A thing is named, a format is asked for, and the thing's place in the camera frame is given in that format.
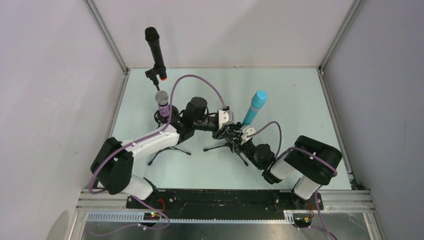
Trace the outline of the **blue toy microphone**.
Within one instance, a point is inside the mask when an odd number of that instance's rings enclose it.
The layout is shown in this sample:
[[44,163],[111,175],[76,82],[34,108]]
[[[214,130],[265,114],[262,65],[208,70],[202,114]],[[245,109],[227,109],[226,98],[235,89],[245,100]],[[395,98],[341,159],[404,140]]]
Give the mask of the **blue toy microphone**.
[[266,104],[267,99],[268,94],[264,90],[259,90],[252,96],[250,106],[241,122],[242,126],[250,125],[254,121],[259,110]]

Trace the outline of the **tripod stand with clip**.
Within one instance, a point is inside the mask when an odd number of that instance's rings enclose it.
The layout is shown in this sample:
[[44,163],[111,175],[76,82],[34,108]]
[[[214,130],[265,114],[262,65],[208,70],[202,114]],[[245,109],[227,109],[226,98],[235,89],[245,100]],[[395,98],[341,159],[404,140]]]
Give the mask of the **tripod stand with clip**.
[[[241,140],[241,136],[234,137],[234,138]],[[217,145],[217,146],[214,146],[214,147],[204,148],[203,149],[203,152],[208,152],[208,151],[215,150],[215,149],[218,149],[218,148],[229,148],[230,149],[230,139],[234,139],[234,138],[229,137],[229,138],[222,139],[222,140],[225,140],[225,143],[224,144]],[[243,159],[243,157],[241,155],[238,155],[238,156],[242,160],[242,162],[244,163],[244,165],[246,167],[248,167],[249,164]]]

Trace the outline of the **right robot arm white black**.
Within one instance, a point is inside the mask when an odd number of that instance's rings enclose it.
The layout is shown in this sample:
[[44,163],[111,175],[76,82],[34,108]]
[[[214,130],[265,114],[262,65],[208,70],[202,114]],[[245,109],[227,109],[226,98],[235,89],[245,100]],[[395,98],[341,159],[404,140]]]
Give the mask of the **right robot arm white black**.
[[327,186],[336,177],[342,153],[333,146],[310,137],[299,136],[294,145],[280,155],[271,151],[269,144],[255,145],[233,139],[229,142],[232,152],[244,155],[269,184],[277,184],[297,171],[301,178],[292,189],[292,194],[303,201],[309,200],[322,186]]

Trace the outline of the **black microphone orange end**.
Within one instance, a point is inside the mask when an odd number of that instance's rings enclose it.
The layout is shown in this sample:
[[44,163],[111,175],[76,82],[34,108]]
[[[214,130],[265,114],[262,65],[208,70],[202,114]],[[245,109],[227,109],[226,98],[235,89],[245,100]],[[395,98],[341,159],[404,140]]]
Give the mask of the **black microphone orange end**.
[[162,55],[162,50],[160,47],[160,36],[157,32],[157,30],[150,26],[147,27],[144,31],[145,33],[145,40],[147,41],[150,51],[152,53],[154,65],[153,68],[146,71],[146,76],[154,82],[155,85],[159,84],[159,80],[166,80],[167,79],[167,73],[166,73],[166,67],[164,63],[164,58]]

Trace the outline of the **purple glitter microphone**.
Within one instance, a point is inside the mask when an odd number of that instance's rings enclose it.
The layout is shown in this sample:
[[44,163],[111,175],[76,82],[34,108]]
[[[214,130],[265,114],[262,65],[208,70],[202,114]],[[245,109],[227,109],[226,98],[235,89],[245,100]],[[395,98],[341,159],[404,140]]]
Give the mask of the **purple glitter microphone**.
[[159,115],[167,118],[170,115],[169,95],[164,90],[159,90],[155,94],[155,100],[158,104]]

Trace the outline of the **tripod stand with shock mount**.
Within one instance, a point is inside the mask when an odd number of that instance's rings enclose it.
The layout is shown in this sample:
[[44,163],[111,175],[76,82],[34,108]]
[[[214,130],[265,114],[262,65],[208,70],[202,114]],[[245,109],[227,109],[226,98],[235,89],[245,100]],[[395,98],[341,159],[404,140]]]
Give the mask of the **tripod stand with shock mount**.
[[[172,110],[171,110],[172,117],[179,117],[183,112],[184,111],[179,111],[175,106],[173,106],[172,107]],[[165,133],[168,133],[169,126],[167,128],[165,128],[165,125],[167,124],[168,119],[169,119],[169,116],[167,116],[167,117],[162,116],[160,114],[160,111],[159,110],[154,114],[154,120],[158,124],[158,127],[160,128],[160,132],[159,133],[161,135],[163,135]],[[147,165],[148,166],[151,166],[153,164],[154,160],[158,157],[158,155],[161,154],[161,153],[163,153],[163,152],[165,152],[165,151],[179,151],[179,152],[182,152],[182,153],[184,153],[184,154],[186,154],[188,156],[191,156],[192,155],[192,153],[190,151],[183,150],[183,149],[178,148],[176,146],[167,146],[167,147],[165,147],[165,148],[160,149],[159,151],[157,151],[154,154],[154,156],[152,157],[152,159],[147,163]]]

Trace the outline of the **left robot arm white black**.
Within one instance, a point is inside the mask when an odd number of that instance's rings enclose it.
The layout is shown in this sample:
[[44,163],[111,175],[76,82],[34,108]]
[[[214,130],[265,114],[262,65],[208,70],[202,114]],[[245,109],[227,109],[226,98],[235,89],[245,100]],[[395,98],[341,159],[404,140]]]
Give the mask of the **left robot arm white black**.
[[195,131],[211,132],[214,139],[231,136],[237,126],[229,107],[207,112],[207,101],[193,97],[182,113],[172,112],[162,127],[139,139],[119,141],[108,138],[94,159],[90,171],[110,195],[124,193],[145,200],[156,187],[145,177],[132,174],[134,162],[155,152],[174,147],[189,138]]

